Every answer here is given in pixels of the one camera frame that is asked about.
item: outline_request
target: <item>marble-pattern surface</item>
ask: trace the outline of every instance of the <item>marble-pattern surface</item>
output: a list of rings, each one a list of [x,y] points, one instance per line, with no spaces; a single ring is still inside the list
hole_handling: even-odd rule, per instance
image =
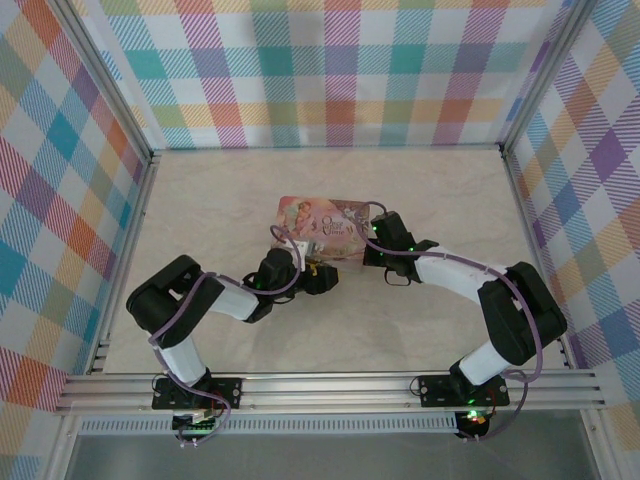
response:
[[[255,271],[283,195],[378,200],[416,240],[487,262],[530,259],[496,151],[168,152],[126,297],[182,253],[237,279]],[[105,372],[158,371],[146,338],[121,307]],[[219,372],[448,369],[487,338],[472,302],[437,287],[390,287],[375,268],[341,274],[331,292],[301,294],[254,325],[209,313],[195,330],[203,360]],[[555,342],[545,353],[546,368],[562,367]]]

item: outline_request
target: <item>plaid wall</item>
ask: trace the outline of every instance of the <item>plaid wall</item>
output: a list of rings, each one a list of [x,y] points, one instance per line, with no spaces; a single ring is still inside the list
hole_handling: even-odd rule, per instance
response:
[[[0,479],[36,475],[142,166],[45,0],[0,2]]]
[[[640,471],[640,0],[600,0],[516,148],[581,367]]]
[[[495,143],[574,0],[99,1],[151,142],[232,148]]]

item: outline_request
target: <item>vent grille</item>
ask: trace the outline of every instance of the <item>vent grille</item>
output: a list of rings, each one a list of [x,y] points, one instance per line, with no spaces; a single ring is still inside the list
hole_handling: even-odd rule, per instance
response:
[[[225,434],[371,434],[456,432],[455,414],[251,415],[231,417]],[[171,417],[96,416],[82,435],[158,435],[171,432]]]

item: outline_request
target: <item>black bracket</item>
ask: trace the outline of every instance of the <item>black bracket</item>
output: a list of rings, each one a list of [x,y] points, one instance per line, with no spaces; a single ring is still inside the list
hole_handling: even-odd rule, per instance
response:
[[[221,396],[229,402],[232,410],[240,408],[241,378],[210,377],[200,380],[194,388]],[[222,407],[218,403],[214,405],[213,400],[208,397],[183,390],[169,378],[159,378],[153,389],[155,393],[151,402],[152,410],[209,410],[212,407]]]
[[[427,407],[506,407],[509,392],[504,378],[496,376],[480,389],[462,399],[453,389],[450,375],[422,375],[418,377],[420,405]]]

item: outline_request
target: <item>beige floor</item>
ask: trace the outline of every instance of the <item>beige floor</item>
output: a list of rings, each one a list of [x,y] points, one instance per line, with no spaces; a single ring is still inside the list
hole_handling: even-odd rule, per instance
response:
[[[530,259],[495,151],[173,152],[160,161],[126,296],[182,253],[237,279],[254,271],[283,195],[378,200],[417,240],[487,262]],[[146,337],[122,308],[105,371],[158,371]],[[470,301],[436,287],[389,287],[374,268],[255,325],[208,314],[195,330],[203,360],[219,372],[447,369],[486,339]],[[562,368],[555,342],[545,368]]]

